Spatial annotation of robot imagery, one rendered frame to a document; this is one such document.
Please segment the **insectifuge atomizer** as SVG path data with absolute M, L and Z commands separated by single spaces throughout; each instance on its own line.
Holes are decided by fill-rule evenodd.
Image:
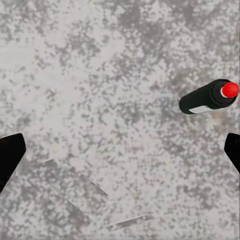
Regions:
M 238 84 L 219 78 L 183 96 L 179 108 L 187 115 L 227 108 L 234 104 L 239 92 Z

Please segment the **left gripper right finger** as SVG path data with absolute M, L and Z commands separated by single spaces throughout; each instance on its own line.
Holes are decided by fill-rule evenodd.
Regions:
M 240 135 L 235 133 L 229 133 L 227 135 L 224 151 L 228 155 L 229 159 L 235 165 L 240 172 Z

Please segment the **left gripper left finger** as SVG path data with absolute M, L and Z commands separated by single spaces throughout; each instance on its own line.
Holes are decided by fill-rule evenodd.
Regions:
M 26 144 L 22 133 L 0 138 L 0 192 L 17 168 L 26 153 Z

